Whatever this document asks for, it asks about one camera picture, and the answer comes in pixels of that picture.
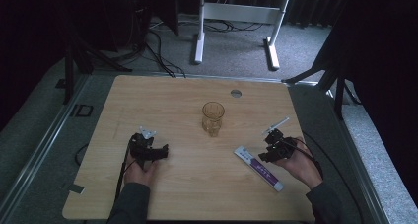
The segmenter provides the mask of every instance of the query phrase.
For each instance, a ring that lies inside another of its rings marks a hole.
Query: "purple label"
[[[267,168],[265,168],[263,165],[261,165],[255,158],[251,159],[250,164],[260,175],[262,175],[272,186],[276,185],[276,183],[279,182],[277,178],[271,174]]]

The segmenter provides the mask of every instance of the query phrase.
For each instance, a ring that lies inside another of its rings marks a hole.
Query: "hand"
[[[299,140],[303,141],[303,138],[298,137],[296,139],[297,146],[307,152],[309,155],[312,155],[308,147]],[[313,189],[322,183],[322,177],[320,176],[319,170],[317,169],[314,162],[298,150],[293,152],[291,158],[280,159],[274,162],[274,164],[286,169],[293,177],[303,182],[310,189]]]
[[[139,183],[149,187],[154,177],[154,173],[157,169],[158,162],[155,161],[150,165],[150,167],[147,170],[142,170],[138,163],[134,162],[134,159],[132,158],[130,153],[128,153],[128,157],[126,158],[126,164],[127,166],[129,166],[129,164],[131,163],[132,165],[125,172],[125,183]]]

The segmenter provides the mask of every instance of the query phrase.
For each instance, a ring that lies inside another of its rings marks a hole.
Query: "dark sleeve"
[[[315,223],[345,223],[345,214],[341,200],[335,191],[327,184],[321,183],[307,193],[307,198],[313,205]]]
[[[145,224],[149,199],[150,189],[147,186],[137,183],[126,184],[113,205],[107,223]]]

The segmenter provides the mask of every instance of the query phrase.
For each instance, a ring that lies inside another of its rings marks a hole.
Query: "glass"
[[[210,102],[203,106],[202,127],[209,133],[209,136],[218,136],[222,125],[222,116],[224,116],[224,107],[216,102]]]

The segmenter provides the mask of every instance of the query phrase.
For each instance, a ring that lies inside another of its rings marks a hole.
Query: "toothpaste tube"
[[[283,189],[283,185],[279,180],[271,174],[267,168],[265,168],[261,163],[258,162],[244,147],[240,146],[234,152],[239,156],[243,161],[245,161],[249,166],[251,166],[259,175],[261,175],[271,186],[274,187],[277,191]]]

